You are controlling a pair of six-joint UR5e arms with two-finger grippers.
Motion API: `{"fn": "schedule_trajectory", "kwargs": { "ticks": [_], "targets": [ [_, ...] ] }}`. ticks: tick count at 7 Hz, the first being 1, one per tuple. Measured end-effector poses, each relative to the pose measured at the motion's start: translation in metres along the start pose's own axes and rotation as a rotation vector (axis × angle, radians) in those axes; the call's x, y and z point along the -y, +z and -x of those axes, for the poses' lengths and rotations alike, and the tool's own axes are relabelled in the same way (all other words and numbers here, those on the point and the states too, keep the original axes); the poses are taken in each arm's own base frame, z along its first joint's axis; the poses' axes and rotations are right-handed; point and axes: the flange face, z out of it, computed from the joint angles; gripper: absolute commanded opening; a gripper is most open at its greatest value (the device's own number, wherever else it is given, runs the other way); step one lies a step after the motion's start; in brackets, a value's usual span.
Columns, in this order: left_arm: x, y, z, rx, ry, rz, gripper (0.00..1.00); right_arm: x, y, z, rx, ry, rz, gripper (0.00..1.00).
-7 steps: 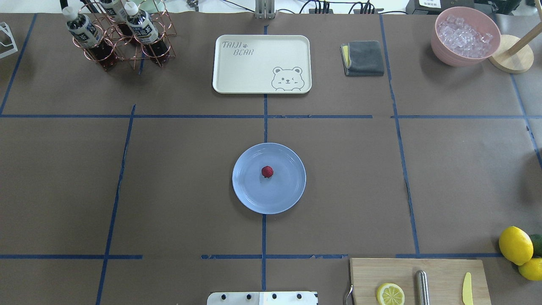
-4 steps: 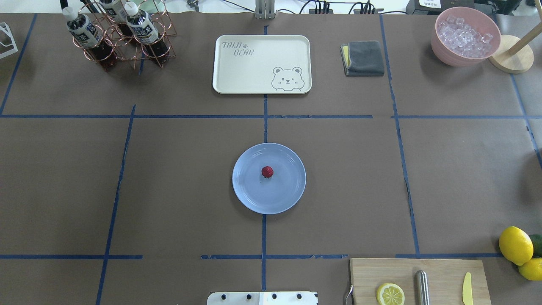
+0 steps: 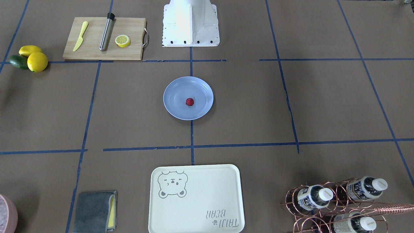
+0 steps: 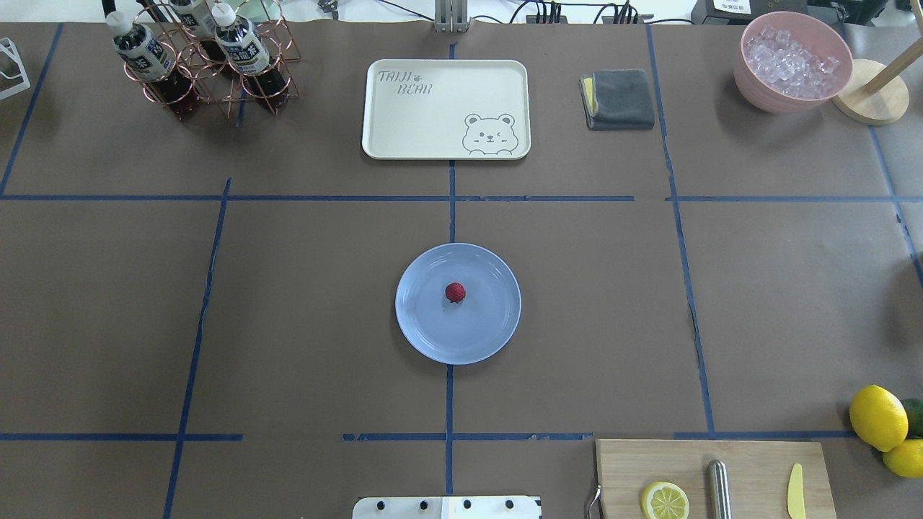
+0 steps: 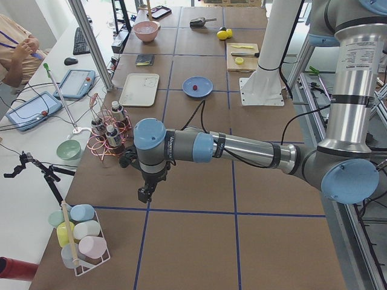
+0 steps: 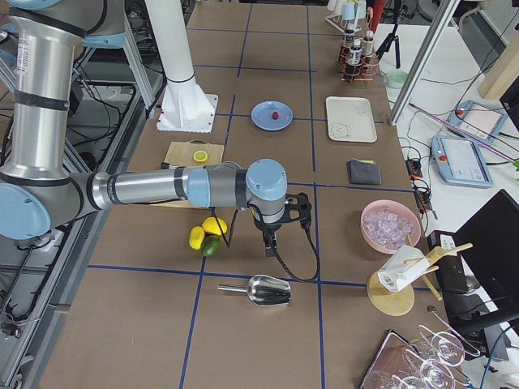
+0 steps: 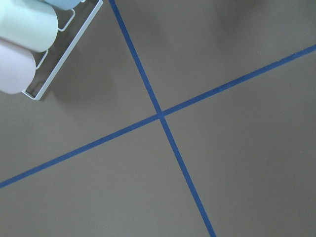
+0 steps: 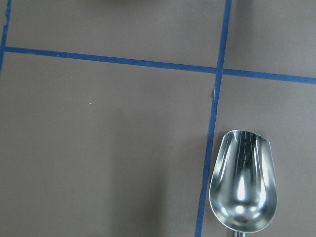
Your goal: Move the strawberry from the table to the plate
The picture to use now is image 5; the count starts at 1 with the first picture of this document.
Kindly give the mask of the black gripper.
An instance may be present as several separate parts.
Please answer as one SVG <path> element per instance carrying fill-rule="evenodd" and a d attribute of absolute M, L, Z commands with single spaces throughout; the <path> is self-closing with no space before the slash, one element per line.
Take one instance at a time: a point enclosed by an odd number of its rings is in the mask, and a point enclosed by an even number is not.
<path fill-rule="evenodd" d="M 160 181 L 165 181 L 169 170 L 169 161 L 162 161 L 155 166 L 145 165 L 140 162 L 137 149 L 134 145 L 127 147 L 119 159 L 122 168 L 132 166 L 141 172 L 144 186 L 138 189 L 138 200 L 141 202 L 152 201 L 152 190 L 155 190 Z"/>

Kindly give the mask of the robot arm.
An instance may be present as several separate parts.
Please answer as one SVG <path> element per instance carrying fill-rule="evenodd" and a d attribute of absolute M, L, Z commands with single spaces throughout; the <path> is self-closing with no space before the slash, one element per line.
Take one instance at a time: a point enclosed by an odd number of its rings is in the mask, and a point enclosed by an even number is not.
<path fill-rule="evenodd" d="M 121 167 L 141 172 L 140 201 L 151 201 L 176 161 L 208 163 L 214 158 L 279 169 L 342 204 L 356 204 L 375 192 L 379 173 L 370 161 L 366 133 L 386 45 L 386 2 L 313 1 L 310 20 L 313 46 L 339 47 L 327 131 L 317 148 L 207 132 L 189 124 L 166 129 L 161 121 L 145 118 L 135 125 L 134 144 L 119 160 Z"/>

